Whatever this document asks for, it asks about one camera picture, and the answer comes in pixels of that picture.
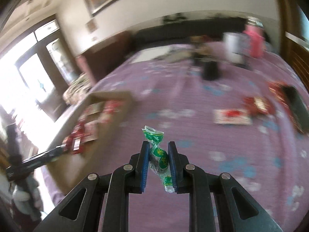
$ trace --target white wall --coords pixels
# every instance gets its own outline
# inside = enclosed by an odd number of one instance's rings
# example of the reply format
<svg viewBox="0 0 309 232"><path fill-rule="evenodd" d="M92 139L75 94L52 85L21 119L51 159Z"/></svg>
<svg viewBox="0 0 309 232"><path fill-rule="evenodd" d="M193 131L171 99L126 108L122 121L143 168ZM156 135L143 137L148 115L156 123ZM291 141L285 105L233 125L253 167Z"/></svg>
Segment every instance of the white wall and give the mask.
<svg viewBox="0 0 309 232"><path fill-rule="evenodd" d="M75 55L87 49L95 36L102 40L141 22L177 12L228 10L260 15L277 22L276 0L119 0L95 20L98 30L88 34L85 24L91 19L84 0L63 0L58 20Z"/></svg>

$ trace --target green candy wrapper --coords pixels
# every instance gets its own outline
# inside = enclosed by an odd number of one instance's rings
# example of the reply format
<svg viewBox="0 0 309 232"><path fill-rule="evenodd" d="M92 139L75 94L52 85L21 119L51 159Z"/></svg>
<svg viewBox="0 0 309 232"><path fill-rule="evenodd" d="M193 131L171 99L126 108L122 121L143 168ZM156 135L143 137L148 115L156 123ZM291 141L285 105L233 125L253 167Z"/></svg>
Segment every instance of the green candy wrapper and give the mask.
<svg viewBox="0 0 309 232"><path fill-rule="evenodd" d="M171 171L168 164L168 155L165 150L158 147L163 139L164 132L157 131L149 126L145 126L142 130L145 137L152 145L149 151L150 168L160 177L165 191L173 193L175 190L173 188Z"/></svg>

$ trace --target bed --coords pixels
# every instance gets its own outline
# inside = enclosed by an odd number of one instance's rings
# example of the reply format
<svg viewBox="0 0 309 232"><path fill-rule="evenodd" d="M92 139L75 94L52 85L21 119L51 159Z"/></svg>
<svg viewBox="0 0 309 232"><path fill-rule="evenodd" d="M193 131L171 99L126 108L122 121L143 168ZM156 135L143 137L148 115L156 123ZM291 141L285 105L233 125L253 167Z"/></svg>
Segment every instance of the bed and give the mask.
<svg viewBox="0 0 309 232"><path fill-rule="evenodd" d="M224 44L209 45L224 60ZM153 50L156 55L166 51ZM167 64L146 61L149 56L149 50L136 53L91 90L130 90L137 101L109 149L102 151L106 156L96 172L111 173L126 164L140 151L145 140L141 128L148 125L165 132L163 149L175 141L179 153L205 172L231 173L285 232L294 231L309 208L309 137L294 130L267 84L280 80L294 85L308 105L309 95L294 71L278 55L265 52L262 59L248 59L252 71L220 62L222 76L210 82L201 79L192 60ZM214 109L242 107L244 96L258 95L271 100L275 115L255 118L250 126L214 124ZM42 171L57 205L64 196L47 169ZM189 196L166 193L153 172L145 193L130 195L130 231L187 231L188 214Z"/></svg>

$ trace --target red package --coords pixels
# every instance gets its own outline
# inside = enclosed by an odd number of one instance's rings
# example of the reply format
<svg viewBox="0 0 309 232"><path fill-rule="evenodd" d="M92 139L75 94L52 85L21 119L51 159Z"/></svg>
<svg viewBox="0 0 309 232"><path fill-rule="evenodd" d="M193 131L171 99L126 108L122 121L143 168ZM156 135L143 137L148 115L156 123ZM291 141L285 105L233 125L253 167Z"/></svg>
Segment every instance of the red package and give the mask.
<svg viewBox="0 0 309 232"><path fill-rule="evenodd" d="M106 124L112 120L112 115L116 112L119 112L119 108L123 105L123 101L119 100L110 100L105 103L103 112L99 117L99 122Z"/></svg>
<svg viewBox="0 0 309 232"><path fill-rule="evenodd" d="M83 142L89 142L98 139L98 120L94 120L85 124L85 134Z"/></svg>
<svg viewBox="0 0 309 232"><path fill-rule="evenodd" d="M74 135L70 134L69 136L66 136L62 142L63 145L65 145L64 151L70 151L72 148L72 142L73 142Z"/></svg>
<svg viewBox="0 0 309 232"><path fill-rule="evenodd" d="M252 120L246 109L219 109L214 110L216 124L251 125Z"/></svg>
<svg viewBox="0 0 309 232"><path fill-rule="evenodd" d="M269 83L269 90L276 96L277 100L283 105L285 112L289 115L295 129L302 133L303 131L301 130L301 127L299 126L298 122L295 120L287 104L287 99L285 98L285 95L281 89L281 86L286 85L287 85L286 83L280 81Z"/></svg>
<svg viewBox="0 0 309 232"><path fill-rule="evenodd" d="M85 133L85 120L80 120L74 127L73 135L81 135Z"/></svg>
<svg viewBox="0 0 309 232"><path fill-rule="evenodd" d="M83 136L78 135L75 138L73 138L72 146L71 146L71 153L77 154L77 153L83 153L85 150L85 146L83 143Z"/></svg>
<svg viewBox="0 0 309 232"><path fill-rule="evenodd" d="M274 114L275 108L265 97L248 97L244 98L247 110L251 116L258 114Z"/></svg>

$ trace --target cardboard box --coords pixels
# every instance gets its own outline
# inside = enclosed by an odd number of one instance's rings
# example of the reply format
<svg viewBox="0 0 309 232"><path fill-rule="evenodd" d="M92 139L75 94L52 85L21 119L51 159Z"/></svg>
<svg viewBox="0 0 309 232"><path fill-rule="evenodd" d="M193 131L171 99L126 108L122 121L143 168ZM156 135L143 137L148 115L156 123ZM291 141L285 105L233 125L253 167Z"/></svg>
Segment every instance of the cardboard box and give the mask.
<svg viewBox="0 0 309 232"><path fill-rule="evenodd" d="M113 115L111 123L99 124L98 139L87 145L82 154L65 153L56 161L47 164L51 176L64 194L69 193L89 173L93 173L93 165L100 163L104 151L109 149L108 145L113 134L133 106L134 100L131 93L129 91L98 91L89 94L69 116L49 146L49 149L52 149L62 144L87 106L108 100L122 100L124 104L120 107L120 111Z"/></svg>

